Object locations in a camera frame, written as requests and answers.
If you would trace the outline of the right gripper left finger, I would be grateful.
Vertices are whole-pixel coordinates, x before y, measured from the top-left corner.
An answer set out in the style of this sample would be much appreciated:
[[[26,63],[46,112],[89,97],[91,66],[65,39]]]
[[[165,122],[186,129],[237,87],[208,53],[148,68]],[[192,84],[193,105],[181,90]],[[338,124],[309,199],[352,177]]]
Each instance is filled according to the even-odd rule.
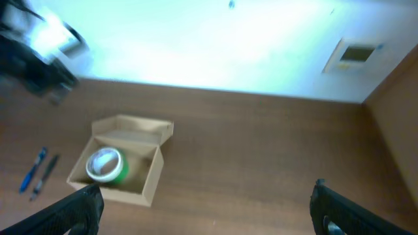
[[[104,199],[94,183],[2,230],[1,234],[96,235],[103,210]]]

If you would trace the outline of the white masking tape roll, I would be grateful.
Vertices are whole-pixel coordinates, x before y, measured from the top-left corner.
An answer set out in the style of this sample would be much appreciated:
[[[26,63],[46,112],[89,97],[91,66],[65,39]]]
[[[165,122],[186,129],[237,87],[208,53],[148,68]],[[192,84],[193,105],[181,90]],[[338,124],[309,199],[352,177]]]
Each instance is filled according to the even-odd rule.
[[[112,147],[101,148],[88,158],[86,173],[93,181],[109,183],[118,175],[121,160],[118,160],[114,149]]]

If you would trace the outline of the green tape roll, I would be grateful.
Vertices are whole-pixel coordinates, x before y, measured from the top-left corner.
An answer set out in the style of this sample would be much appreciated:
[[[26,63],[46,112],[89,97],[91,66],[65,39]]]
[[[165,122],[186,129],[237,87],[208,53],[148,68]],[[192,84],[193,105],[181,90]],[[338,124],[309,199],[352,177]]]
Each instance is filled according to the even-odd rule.
[[[118,175],[109,182],[110,184],[115,185],[121,184],[126,179],[129,173],[129,163],[125,156],[125,153],[122,150],[115,148],[114,152],[118,156],[118,160],[121,160],[121,166],[118,167]]]

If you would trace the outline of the blue pen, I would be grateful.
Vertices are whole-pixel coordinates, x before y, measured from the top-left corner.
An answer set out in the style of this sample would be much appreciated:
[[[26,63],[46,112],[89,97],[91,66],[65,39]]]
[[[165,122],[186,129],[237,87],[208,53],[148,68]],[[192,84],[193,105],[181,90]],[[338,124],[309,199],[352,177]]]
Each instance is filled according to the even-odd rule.
[[[44,158],[47,155],[47,148],[42,147],[40,153],[37,155],[37,158],[35,159],[35,162],[33,166],[31,167],[30,171],[26,174],[24,180],[22,181],[19,193],[22,194],[25,192],[25,190],[28,188],[29,184],[31,183],[31,180],[33,179],[33,176],[36,174],[38,167],[43,162]]]

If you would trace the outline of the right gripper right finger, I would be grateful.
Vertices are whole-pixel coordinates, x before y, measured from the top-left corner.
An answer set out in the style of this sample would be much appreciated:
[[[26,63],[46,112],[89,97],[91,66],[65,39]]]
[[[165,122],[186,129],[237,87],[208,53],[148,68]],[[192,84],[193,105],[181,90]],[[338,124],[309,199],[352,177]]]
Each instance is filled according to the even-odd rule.
[[[325,186],[318,179],[310,197],[310,216],[317,235],[412,235]]]

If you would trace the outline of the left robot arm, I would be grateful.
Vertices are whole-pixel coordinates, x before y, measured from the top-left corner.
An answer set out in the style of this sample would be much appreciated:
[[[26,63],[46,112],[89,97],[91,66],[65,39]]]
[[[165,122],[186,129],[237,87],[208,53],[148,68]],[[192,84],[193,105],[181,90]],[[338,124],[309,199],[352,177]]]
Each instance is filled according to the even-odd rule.
[[[47,8],[28,1],[1,1],[1,74],[14,77],[38,97],[59,105],[79,79],[60,60],[88,50],[85,39]]]

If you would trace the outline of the black pen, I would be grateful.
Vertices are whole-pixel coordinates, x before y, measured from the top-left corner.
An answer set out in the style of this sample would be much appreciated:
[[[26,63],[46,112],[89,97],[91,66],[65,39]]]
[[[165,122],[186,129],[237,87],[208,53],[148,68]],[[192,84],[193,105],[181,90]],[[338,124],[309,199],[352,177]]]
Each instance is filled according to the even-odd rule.
[[[46,167],[44,174],[42,175],[40,181],[38,182],[38,184],[35,186],[35,188],[33,189],[31,196],[29,198],[29,201],[34,201],[39,193],[41,192],[43,185],[46,183],[47,179],[49,178],[50,174],[52,173],[52,170],[54,169],[56,163],[58,162],[60,155],[54,155],[53,158],[50,160],[50,162],[48,163],[48,166]]]

